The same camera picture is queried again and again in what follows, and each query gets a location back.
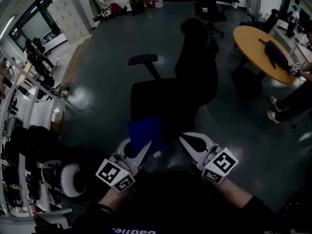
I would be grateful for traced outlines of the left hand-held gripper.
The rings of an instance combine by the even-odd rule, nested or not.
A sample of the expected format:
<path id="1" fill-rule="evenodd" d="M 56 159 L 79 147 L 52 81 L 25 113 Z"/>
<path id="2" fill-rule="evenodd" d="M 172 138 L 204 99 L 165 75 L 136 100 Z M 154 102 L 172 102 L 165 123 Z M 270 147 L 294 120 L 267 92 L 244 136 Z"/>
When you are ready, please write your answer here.
<path id="1" fill-rule="evenodd" d="M 116 192 L 125 191 L 136 182 L 134 176 L 141 168 L 151 144 L 152 140 L 149 140 L 136 157 L 129 158 L 124 153 L 131 151 L 131 140 L 123 140 L 117 153 L 113 153 L 109 159 L 104 159 L 96 176 Z"/>

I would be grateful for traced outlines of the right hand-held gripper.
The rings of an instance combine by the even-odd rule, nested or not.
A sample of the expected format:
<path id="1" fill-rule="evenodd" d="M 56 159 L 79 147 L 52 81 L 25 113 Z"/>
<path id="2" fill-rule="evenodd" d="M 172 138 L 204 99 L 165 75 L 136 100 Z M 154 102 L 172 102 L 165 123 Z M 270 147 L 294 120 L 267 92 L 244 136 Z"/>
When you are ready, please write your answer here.
<path id="1" fill-rule="evenodd" d="M 228 148 L 220 148 L 204 134 L 185 132 L 179 137 L 182 149 L 196 164 L 203 179 L 220 184 L 238 164 L 238 159 Z M 207 151 L 201 158 L 200 153 Z"/>

